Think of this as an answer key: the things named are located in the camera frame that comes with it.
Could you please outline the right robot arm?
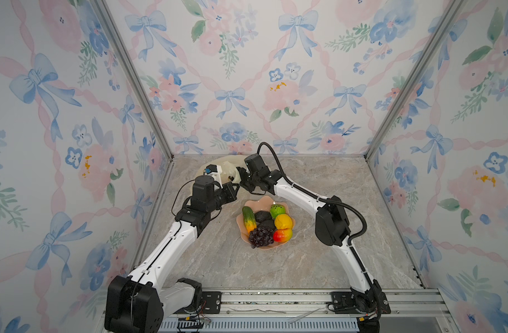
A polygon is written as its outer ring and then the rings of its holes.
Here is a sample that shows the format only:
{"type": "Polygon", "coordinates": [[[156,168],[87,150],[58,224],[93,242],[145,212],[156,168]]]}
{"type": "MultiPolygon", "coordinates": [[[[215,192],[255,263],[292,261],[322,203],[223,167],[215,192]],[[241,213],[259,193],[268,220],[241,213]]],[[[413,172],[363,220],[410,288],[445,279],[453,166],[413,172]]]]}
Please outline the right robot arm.
{"type": "Polygon", "coordinates": [[[328,198],[301,187],[278,170],[251,173],[238,167],[240,185],[253,193],[256,188],[282,197],[302,208],[315,220],[315,235],[335,252],[347,274],[355,309],[366,320],[378,320],[391,312],[380,283],[369,273],[353,240],[366,232],[366,220],[354,207],[338,197],[328,198]]]}

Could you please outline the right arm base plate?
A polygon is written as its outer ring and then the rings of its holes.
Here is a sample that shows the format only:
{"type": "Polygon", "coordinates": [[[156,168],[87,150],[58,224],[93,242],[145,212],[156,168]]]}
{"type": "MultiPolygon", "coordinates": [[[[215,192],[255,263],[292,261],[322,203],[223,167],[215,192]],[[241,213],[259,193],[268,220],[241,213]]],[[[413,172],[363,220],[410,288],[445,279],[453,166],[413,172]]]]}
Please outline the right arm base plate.
{"type": "Polygon", "coordinates": [[[377,310],[381,315],[390,314],[391,308],[383,292],[377,295],[374,291],[368,294],[350,291],[333,291],[328,309],[336,314],[360,314],[373,316],[377,310]]]}

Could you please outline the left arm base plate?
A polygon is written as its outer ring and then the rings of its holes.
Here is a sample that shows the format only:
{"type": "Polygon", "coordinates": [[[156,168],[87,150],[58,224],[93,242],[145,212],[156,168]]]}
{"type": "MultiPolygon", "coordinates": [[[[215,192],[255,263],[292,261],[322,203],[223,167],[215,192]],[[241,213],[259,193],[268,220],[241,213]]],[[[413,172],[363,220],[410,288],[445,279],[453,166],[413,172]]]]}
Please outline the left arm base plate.
{"type": "Polygon", "coordinates": [[[221,312],[222,295],[220,291],[203,291],[195,297],[194,303],[178,310],[176,314],[219,314],[221,312]]]}

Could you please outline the pink scalloped plate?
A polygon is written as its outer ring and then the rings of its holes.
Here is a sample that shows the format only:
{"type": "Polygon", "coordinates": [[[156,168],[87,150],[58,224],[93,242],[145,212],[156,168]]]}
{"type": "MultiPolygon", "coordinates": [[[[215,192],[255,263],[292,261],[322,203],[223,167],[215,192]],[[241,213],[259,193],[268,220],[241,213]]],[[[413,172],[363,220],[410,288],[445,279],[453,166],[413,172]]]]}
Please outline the pink scalloped plate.
{"type": "Polygon", "coordinates": [[[269,196],[247,201],[237,216],[242,240],[252,248],[269,250],[287,243],[294,234],[295,219],[286,203],[277,203],[269,196]]]}

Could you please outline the green custard apple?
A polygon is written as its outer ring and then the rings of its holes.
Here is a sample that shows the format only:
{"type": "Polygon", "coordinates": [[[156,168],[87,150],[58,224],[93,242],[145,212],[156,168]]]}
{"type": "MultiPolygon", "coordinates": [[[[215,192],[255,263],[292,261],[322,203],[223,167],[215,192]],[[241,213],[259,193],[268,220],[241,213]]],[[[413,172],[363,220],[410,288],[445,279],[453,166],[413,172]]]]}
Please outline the green custard apple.
{"type": "Polygon", "coordinates": [[[284,205],[280,205],[280,204],[273,204],[271,207],[270,207],[270,210],[269,210],[270,214],[271,214],[271,217],[272,219],[276,219],[278,216],[280,215],[285,215],[287,213],[287,210],[286,208],[284,207],[284,205]]]}

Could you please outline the yellow plastic bag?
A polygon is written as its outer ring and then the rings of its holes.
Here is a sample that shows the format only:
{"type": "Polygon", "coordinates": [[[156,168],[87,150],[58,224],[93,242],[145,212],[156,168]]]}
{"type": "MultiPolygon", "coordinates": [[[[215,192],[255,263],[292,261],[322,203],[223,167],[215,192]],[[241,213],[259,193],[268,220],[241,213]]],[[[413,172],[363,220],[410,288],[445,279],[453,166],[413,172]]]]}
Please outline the yellow plastic bag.
{"type": "MultiPolygon", "coordinates": [[[[224,183],[232,182],[235,184],[239,184],[241,182],[241,176],[238,170],[238,166],[234,165],[231,162],[224,161],[224,162],[211,162],[209,165],[220,165],[222,167],[222,181],[224,183]]],[[[205,165],[200,168],[197,175],[203,176],[202,172],[205,169],[205,167],[208,165],[205,165]]]]}

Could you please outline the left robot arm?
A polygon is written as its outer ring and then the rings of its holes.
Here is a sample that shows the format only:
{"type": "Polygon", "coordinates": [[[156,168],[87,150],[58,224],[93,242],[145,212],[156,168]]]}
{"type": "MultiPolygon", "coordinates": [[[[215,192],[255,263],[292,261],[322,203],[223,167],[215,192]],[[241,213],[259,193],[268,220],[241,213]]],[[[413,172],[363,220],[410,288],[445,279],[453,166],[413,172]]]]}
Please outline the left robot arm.
{"type": "Polygon", "coordinates": [[[219,215],[225,204],[237,200],[239,185],[220,184],[212,176],[198,176],[192,194],[176,212],[166,237],[126,277],[109,284],[104,328],[109,332],[157,332],[162,321],[176,312],[198,314],[202,309],[201,283],[181,278],[163,288],[183,253],[219,215]]]}

